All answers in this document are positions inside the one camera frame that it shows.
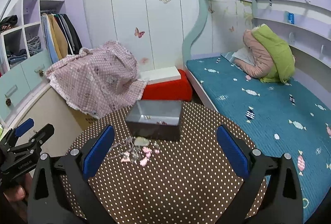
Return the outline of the person's left hand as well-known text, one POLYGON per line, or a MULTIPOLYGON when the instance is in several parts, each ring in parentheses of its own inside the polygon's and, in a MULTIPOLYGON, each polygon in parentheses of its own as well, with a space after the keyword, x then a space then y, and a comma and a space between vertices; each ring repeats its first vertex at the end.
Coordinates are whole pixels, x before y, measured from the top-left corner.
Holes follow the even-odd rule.
POLYGON ((4 195, 11 203, 20 201, 27 202, 30 194, 31 185, 32 176, 30 173, 27 173, 25 174, 21 185, 17 185, 11 189, 5 190, 4 195))

